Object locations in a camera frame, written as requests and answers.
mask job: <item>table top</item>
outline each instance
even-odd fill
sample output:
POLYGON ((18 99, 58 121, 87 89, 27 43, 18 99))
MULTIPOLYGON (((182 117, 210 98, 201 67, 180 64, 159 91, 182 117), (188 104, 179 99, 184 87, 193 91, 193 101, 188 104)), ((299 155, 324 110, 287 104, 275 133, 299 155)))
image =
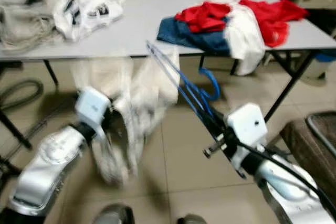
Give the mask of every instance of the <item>table top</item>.
MULTIPOLYGON (((0 60, 70 59, 118 54, 145 56, 147 54, 145 41, 155 41, 161 20, 199 2, 200 0, 125 0, 123 17, 109 27, 94 31, 87 38, 78 42, 43 44, 20 55, 0 52, 0 60)), ((155 43, 163 50, 171 47, 168 43, 160 41, 155 43)), ((202 52, 195 48, 179 48, 181 54, 202 52)), ((287 42, 275 50, 329 48, 336 49, 336 41, 309 21, 302 20, 290 22, 287 42)))

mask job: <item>black table leg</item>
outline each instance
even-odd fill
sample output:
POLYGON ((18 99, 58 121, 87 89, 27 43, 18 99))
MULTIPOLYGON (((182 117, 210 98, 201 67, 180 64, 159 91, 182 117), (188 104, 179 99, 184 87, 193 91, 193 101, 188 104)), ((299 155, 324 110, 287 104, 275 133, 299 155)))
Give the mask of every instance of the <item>black table leg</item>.
POLYGON ((21 142, 27 149, 31 150, 33 147, 31 143, 22 135, 22 133, 15 127, 15 125, 8 119, 8 117, 0 110, 0 121, 10 130, 10 132, 21 142))
POLYGON ((230 71, 230 75, 233 76, 236 72, 236 69, 238 67, 238 64, 239 64, 239 60, 235 60, 235 62, 233 63, 233 66, 231 68, 231 71, 230 71))
POLYGON ((267 112, 267 115, 265 116, 265 122, 267 122, 271 116, 274 114, 274 112, 279 107, 280 103, 283 101, 283 99, 286 97, 288 92, 291 90, 291 88, 294 86, 294 84, 300 79, 306 68, 310 65, 311 61, 314 59, 316 52, 310 51, 307 58, 303 61, 299 69, 293 74, 292 79, 287 84, 281 95, 278 97, 278 99, 273 104, 272 108, 267 112))
POLYGON ((43 62, 44 62, 44 64, 46 65, 46 67, 47 67, 47 69, 48 69, 48 72, 49 72, 49 74, 51 75, 51 78, 52 78, 53 81, 54 81, 54 84, 55 84, 56 86, 58 86, 58 80, 57 80, 57 77, 56 77, 56 75, 55 75, 53 69, 51 68, 51 65, 50 65, 49 60, 43 60, 43 62))
POLYGON ((204 58, 205 58, 205 56, 204 56, 204 54, 202 54, 201 55, 201 59, 200 59, 200 63, 199 63, 199 65, 198 65, 198 69, 200 69, 202 66, 203 66, 203 63, 204 63, 204 58))

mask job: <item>red garment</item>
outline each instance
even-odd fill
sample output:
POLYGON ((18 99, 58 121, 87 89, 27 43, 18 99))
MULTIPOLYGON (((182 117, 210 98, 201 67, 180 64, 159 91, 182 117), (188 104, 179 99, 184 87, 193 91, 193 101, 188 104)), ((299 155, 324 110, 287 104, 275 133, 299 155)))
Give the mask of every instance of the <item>red garment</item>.
POLYGON ((305 9, 300 8, 289 0, 281 0, 273 4, 240 0, 241 5, 248 6, 256 16, 265 45, 276 47, 283 44, 288 36, 291 20, 301 20, 308 15, 305 9))
POLYGON ((204 2, 176 14, 175 19, 186 22, 191 32, 207 33, 222 31, 225 22, 222 19, 231 11, 228 5, 204 2))

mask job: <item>gray cloth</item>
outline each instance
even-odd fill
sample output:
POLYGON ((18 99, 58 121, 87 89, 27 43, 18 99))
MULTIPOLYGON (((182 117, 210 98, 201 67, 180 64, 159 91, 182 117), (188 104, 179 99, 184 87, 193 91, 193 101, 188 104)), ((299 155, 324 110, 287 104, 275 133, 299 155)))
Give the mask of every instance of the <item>gray cloth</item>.
POLYGON ((53 7, 57 0, 0 3, 0 39, 6 53, 20 53, 53 37, 53 7))

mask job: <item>hose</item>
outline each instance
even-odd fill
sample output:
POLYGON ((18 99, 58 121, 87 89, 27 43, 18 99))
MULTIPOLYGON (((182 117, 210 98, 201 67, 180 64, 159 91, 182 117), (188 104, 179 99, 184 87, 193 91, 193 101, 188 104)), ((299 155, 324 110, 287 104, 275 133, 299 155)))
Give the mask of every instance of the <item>hose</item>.
POLYGON ((14 85, 7 88, 4 92, 0 93, 0 109, 10 110, 18 106, 23 106, 36 100, 42 94, 43 94, 43 84, 40 81, 27 79, 25 81, 17 82, 14 85), (8 97, 13 95, 16 91, 19 91, 20 89, 26 87, 35 87, 35 92, 21 99, 11 102, 5 102, 8 99, 8 97))

